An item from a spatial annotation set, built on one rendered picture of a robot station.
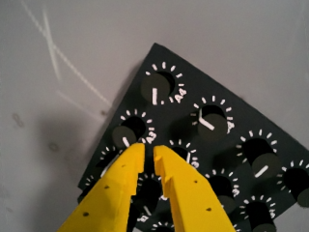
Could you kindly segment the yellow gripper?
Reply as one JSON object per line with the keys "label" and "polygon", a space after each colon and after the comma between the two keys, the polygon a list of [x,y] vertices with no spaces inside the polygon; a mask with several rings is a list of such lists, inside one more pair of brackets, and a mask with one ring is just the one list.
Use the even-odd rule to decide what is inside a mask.
{"label": "yellow gripper", "polygon": [[[56,232],[126,232],[144,154],[144,144],[129,146]],[[178,154],[154,146],[154,168],[170,198],[175,232],[236,232],[209,182]]]}

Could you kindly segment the black knob box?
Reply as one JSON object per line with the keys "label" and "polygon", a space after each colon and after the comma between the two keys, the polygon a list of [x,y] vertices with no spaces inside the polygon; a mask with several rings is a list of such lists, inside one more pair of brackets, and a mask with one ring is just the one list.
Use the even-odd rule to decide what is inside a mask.
{"label": "black knob box", "polygon": [[164,198],[155,175],[159,145],[208,180],[236,232],[277,232],[274,219],[294,203],[309,207],[309,148],[158,43],[150,47],[78,185],[85,190],[79,204],[135,143],[145,146],[144,166],[130,197],[126,232],[135,226],[175,232],[170,198]]}

